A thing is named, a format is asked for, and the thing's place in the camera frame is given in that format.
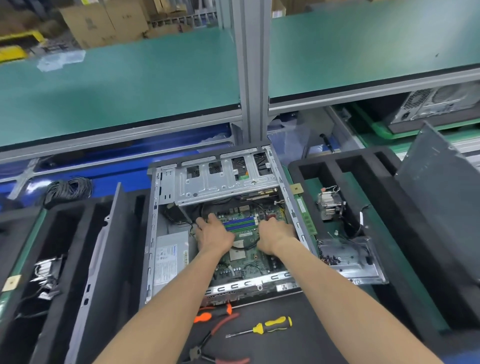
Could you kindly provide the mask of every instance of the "motherboard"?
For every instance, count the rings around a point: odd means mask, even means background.
[[[278,258],[257,248],[260,239],[258,224],[261,220],[276,218],[285,221],[285,213],[279,205],[251,204],[217,213],[225,229],[235,234],[233,248],[220,260],[215,269],[215,284],[238,279],[260,277],[285,267]]]

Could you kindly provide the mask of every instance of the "green workbench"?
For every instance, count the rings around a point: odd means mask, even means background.
[[[234,40],[219,28],[90,49],[56,71],[37,63],[0,65],[0,147],[240,101]]]
[[[478,0],[345,0],[272,20],[269,96],[480,63]]]

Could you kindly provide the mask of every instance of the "screwdriver shaft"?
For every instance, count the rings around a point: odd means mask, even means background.
[[[225,338],[228,339],[228,338],[232,338],[232,337],[234,337],[234,336],[243,335],[243,334],[248,334],[249,332],[253,332],[253,330],[237,332],[236,334],[229,334],[229,335],[226,335]]]

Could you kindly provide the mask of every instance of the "black work surface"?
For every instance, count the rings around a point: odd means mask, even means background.
[[[232,361],[250,357],[253,364],[347,363],[328,337],[303,293],[235,308],[233,312],[240,313],[240,317],[222,326],[205,345],[203,353]],[[246,331],[259,322],[280,316],[290,316],[293,326],[288,330],[263,335],[251,333],[225,338],[226,334]],[[193,325],[180,362],[188,357],[188,350],[197,345],[218,321],[216,319]]]

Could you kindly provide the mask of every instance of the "forearm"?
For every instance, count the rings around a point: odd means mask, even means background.
[[[176,363],[220,258],[201,251],[123,327],[95,364]]]
[[[299,283],[350,364],[441,363],[381,304],[312,255],[297,239],[285,239],[275,254]]]

